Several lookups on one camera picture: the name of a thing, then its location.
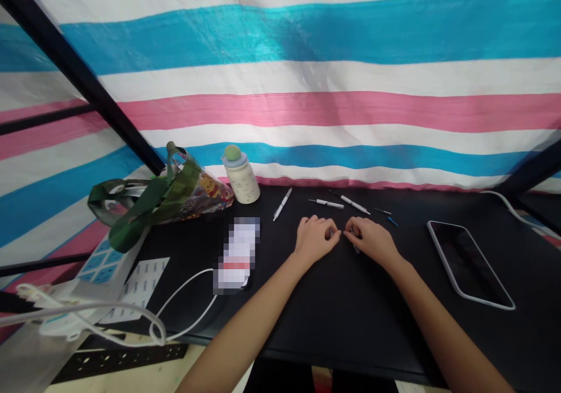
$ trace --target hand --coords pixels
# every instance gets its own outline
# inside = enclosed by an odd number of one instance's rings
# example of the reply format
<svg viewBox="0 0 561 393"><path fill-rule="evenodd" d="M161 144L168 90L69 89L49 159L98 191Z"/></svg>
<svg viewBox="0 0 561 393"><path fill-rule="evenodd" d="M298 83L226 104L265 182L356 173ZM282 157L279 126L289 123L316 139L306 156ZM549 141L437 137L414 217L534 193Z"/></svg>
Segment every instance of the hand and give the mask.
<svg viewBox="0 0 561 393"><path fill-rule="evenodd" d="M305 258L311 266L333 250L340 236L341 231L337 229L332 219L318 219L316 215L311 218L304 217L298 225L294 254Z"/></svg>
<svg viewBox="0 0 561 393"><path fill-rule="evenodd" d="M345 226L345 236L364 254L388 270L402 259L386 229L370 219L352 217Z"/></svg>

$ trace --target green cap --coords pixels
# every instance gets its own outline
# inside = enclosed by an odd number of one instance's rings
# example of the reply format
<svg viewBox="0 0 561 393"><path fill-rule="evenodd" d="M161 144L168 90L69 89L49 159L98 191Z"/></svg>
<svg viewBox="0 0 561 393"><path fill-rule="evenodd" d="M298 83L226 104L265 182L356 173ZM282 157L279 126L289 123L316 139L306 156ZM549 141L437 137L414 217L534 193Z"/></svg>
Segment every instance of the green cap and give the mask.
<svg viewBox="0 0 561 393"><path fill-rule="evenodd" d="M229 161L237 161L241 158L241 150L236 145L228 145L224 150L224 156Z"/></svg>

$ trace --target left hand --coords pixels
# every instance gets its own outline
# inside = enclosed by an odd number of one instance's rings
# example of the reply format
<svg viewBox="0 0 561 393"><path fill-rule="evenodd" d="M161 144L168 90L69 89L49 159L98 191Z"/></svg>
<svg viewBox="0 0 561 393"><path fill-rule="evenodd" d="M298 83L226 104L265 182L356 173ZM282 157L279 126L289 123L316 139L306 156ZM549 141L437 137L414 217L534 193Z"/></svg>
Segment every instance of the left hand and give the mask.
<svg viewBox="0 0 561 393"><path fill-rule="evenodd" d="M331 238L329 238L330 229L333 231ZM314 215L300 220L297 234L294 254L305 258L312 265L333 250L335 244L339 242L341 231L337 229L332 219L326 220Z"/></svg>

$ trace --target floor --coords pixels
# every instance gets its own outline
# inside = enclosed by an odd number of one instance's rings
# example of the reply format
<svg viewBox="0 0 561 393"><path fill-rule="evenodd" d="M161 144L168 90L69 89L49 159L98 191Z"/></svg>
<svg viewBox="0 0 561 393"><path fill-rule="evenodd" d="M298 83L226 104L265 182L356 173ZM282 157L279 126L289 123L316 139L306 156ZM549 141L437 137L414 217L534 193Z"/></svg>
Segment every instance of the floor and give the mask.
<svg viewBox="0 0 561 393"><path fill-rule="evenodd" d="M129 335L127 342L145 342L143 336ZM162 364L119 371L116 373L97 375L81 380L68 381L49 386L45 393L173 393L191 368L204 346L190 345L183 359L168 361ZM233 393L242 393L249 377L249 369L240 380ZM326 368L313 367L314 382L329 384L329 371ZM424 387L396 381L400 393L446 393L448 390Z"/></svg>

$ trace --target black desk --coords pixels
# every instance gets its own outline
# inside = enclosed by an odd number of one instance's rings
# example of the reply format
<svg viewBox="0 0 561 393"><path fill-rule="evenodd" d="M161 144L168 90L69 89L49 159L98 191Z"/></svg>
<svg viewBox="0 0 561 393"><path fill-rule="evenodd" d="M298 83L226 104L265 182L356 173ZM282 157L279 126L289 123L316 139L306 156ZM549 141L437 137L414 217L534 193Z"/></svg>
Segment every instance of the black desk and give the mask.
<svg viewBox="0 0 561 393"><path fill-rule="evenodd" d="M326 189L295 187L276 222L286 187L261 187L252 205L197 220L154 227L138 259L171 257L148 309L156 312L195 272L213 267L233 217L260 217L261 244L248 291L221 296L184 341L207 344L292 252L302 216L332 217L342 228L350 206L336 210L307 199L336 201ZM515 220L491 194L345 189L365 207L393 212L372 218L393 235L401 254L417 269L467 334L516 389L554 391L561 368L561 253ZM503 311L464 300L448 280L426 222L465 226L486 255L517 309ZM172 332L190 325L212 297L209 272L191 282L162 313ZM146 333L145 319L114 325ZM346 239L304 275L262 351L273 357L423 384L443 385L435 361L412 315L387 274Z"/></svg>
<svg viewBox="0 0 561 393"><path fill-rule="evenodd" d="M552 230L561 228L561 195L524 193L518 201L543 225Z"/></svg>

